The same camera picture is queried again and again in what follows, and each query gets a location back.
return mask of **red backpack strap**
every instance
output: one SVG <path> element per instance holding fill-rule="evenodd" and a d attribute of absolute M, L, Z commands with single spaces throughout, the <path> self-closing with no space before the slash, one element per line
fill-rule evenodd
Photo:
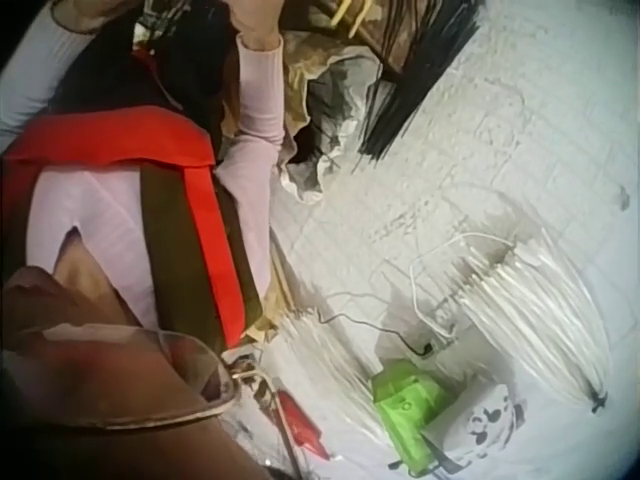
<path fill-rule="evenodd" d="M 154 106 L 43 115 L 29 123 L 4 159 L 10 165 L 3 192 L 5 187 L 12 192 L 6 199 L 3 193 L 3 215 L 10 214 L 21 192 L 30 191 L 24 188 L 33 186 L 44 166 L 95 169 L 144 159 L 180 168 L 227 346 L 239 343 L 245 330 L 244 299 L 211 179 L 215 159 L 204 130 Z"/>

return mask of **white wire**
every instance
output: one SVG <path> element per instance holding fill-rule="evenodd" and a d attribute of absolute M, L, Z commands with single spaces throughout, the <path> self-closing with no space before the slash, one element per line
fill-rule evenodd
<path fill-rule="evenodd" d="M 438 253 L 441 250 L 444 250 L 445 248 L 453 245 L 455 242 L 459 242 L 460 240 L 464 240 L 467 237 L 481 237 L 481 238 L 486 238 L 489 240 L 494 240 L 496 242 L 501 242 L 504 245 L 507 245 L 510 248 L 514 247 L 514 244 L 503 239 L 500 237 L 496 237 L 495 235 L 490 235 L 487 233 L 479 233 L 479 232 L 467 232 L 467 233 L 462 233 L 460 235 L 457 235 L 455 237 L 453 237 L 451 240 L 449 240 L 448 242 L 446 242 L 443 245 L 440 245 L 439 247 L 436 247 L 432 250 L 430 250 L 429 252 L 420 255 L 418 258 L 416 258 L 412 263 L 411 266 L 409 267 L 409 277 L 411 279 L 411 295 L 413 298 L 413 310 L 415 311 L 417 317 L 422 320 L 424 323 L 426 323 L 429 328 L 431 328 L 435 333 L 437 333 L 438 335 L 440 335 L 441 337 L 443 337 L 444 339 L 451 339 L 453 338 L 453 336 L 455 335 L 454 331 L 448 331 L 446 330 L 442 325 L 440 325 L 438 322 L 436 322 L 434 319 L 429 318 L 427 315 L 425 315 L 422 311 L 420 311 L 420 307 L 418 306 L 418 289 L 416 286 L 416 278 L 415 278 L 415 267 L 418 264 L 418 262 L 422 261 L 423 259 L 430 257 L 431 255 Z"/>
<path fill-rule="evenodd" d="M 388 446 L 389 437 L 369 386 L 373 368 L 350 352 L 332 328 L 322 325 L 315 310 L 289 313 L 278 330 L 278 341 L 269 349 L 269 356 L 293 396 L 303 401 L 312 393 L 325 399 L 322 405 L 328 416 L 344 419 L 376 443 Z"/>
<path fill-rule="evenodd" d="M 470 232 L 420 256 L 409 270 L 418 318 L 445 338 L 455 333 L 418 308 L 414 267 L 465 237 L 495 240 L 512 251 L 482 278 L 472 275 L 450 300 L 494 347 L 519 360 L 556 396 L 575 404 L 592 402 L 594 393 L 603 398 L 611 364 L 604 323 L 577 272 L 544 232 L 517 248 L 505 239 Z M 482 265 L 473 256 L 471 262 Z"/>

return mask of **sleeve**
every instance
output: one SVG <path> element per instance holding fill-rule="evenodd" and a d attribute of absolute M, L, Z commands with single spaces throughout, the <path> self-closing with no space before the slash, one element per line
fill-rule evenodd
<path fill-rule="evenodd" d="M 271 281 L 270 177 L 284 139 L 282 41 L 272 52 L 250 51 L 238 41 L 238 50 L 240 133 L 216 174 L 236 200 L 251 272 L 264 296 Z"/>
<path fill-rule="evenodd" d="M 0 154 L 46 106 L 69 66 L 92 39 L 92 35 L 58 26 L 47 2 L 0 74 Z"/>

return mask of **black bristles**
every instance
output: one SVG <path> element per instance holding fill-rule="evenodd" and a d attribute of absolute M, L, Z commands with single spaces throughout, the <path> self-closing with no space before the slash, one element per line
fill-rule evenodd
<path fill-rule="evenodd" d="M 413 9 L 415 13 L 412 18 L 418 18 L 416 2 L 417 0 L 391 2 L 390 18 L 385 27 L 383 55 L 388 54 L 398 36 L 403 16 L 411 13 L 409 9 Z M 476 14 L 484 3 L 483 0 L 446 0 L 432 22 L 436 3 L 428 3 L 416 29 L 402 73 L 391 90 L 381 98 L 380 81 L 372 87 L 360 153 L 371 156 L 373 160 L 384 157 L 428 93 L 477 30 Z"/>

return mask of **green plastic container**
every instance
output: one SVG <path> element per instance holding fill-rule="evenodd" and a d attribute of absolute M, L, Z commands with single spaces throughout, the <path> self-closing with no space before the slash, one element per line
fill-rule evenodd
<path fill-rule="evenodd" d="M 413 477 L 435 461 L 420 435 L 453 398 L 409 360 L 396 360 L 371 379 L 373 401 L 400 459 Z"/>

